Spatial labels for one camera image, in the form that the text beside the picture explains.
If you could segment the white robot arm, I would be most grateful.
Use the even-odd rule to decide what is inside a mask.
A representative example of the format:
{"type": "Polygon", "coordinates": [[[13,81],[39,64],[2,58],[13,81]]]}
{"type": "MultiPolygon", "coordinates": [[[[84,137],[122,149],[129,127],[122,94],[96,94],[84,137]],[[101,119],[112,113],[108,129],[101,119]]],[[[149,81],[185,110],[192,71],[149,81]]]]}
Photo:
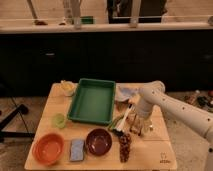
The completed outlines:
{"type": "Polygon", "coordinates": [[[155,105],[172,114],[198,135],[209,142],[204,171],[213,171],[213,116],[202,109],[165,94],[161,81],[143,83],[138,90],[140,96],[136,104],[136,114],[147,120],[155,105]]]}

